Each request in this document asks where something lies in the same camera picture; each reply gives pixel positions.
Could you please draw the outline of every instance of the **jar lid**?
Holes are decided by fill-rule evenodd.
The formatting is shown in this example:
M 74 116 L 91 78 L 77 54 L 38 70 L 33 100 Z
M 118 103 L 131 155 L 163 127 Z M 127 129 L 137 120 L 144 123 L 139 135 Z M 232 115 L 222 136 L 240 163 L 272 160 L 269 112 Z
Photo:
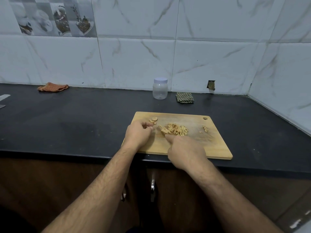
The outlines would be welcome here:
M 167 83 L 167 78 L 155 78 L 154 83 L 159 83 L 159 84 Z

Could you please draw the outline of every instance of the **cutting board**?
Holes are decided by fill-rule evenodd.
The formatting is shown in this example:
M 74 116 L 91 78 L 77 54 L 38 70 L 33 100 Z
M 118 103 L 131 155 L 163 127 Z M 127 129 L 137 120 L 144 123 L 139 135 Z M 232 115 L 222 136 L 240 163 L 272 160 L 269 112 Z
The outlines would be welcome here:
M 158 125 L 164 127 L 168 123 L 176 123 L 184 125 L 189 130 L 188 136 L 203 145 L 208 158 L 232 159 L 229 148 L 209 116 L 136 112 L 132 122 L 140 119 L 148 121 L 152 117 L 158 118 L 157 124 L 153 126 L 155 129 L 153 129 L 149 140 L 140 148 L 138 153 L 167 155 L 170 144 L 158 128 Z M 204 131 L 203 125 L 208 128 L 208 132 Z

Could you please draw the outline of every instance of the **cloth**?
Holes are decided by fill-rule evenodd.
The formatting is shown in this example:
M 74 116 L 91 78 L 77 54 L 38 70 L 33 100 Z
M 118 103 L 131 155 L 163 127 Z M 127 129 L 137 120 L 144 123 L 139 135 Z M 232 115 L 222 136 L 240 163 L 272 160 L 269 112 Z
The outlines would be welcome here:
M 48 82 L 45 86 L 38 87 L 38 90 L 41 92 L 61 92 L 67 89 L 68 85 L 57 85 L 54 83 Z
M 190 92 L 177 92 L 176 94 L 177 102 L 188 104 L 193 103 L 193 97 Z

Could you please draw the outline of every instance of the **person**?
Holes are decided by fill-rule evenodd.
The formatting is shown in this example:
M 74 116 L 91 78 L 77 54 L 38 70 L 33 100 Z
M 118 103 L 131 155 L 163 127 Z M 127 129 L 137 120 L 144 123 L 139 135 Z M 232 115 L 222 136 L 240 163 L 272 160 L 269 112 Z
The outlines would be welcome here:
M 84 192 L 44 230 L 47 232 L 107 232 L 120 202 L 134 155 L 148 140 L 153 124 L 134 121 L 124 142 Z M 190 137 L 165 135 L 169 160 L 189 174 L 210 200 L 227 233 L 282 232 L 251 204 L 206 158 L 204 148 Z

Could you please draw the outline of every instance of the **hand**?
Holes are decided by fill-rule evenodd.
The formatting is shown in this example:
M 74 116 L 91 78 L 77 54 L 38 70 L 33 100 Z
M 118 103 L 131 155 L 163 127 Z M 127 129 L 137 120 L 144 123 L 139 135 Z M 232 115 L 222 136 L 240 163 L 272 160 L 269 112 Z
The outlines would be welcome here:
M 142 120 L 132 122 L 127 127 L 122 147 L 138 151 L 148 141 L 153 130 L 152 126 L 152 123 Z
M 207 158 L 203 146 L 187 136 L 165 135 L 171 144 L 167 154 L 176 168 L 189 172 L 202 163 L 213 165 Z

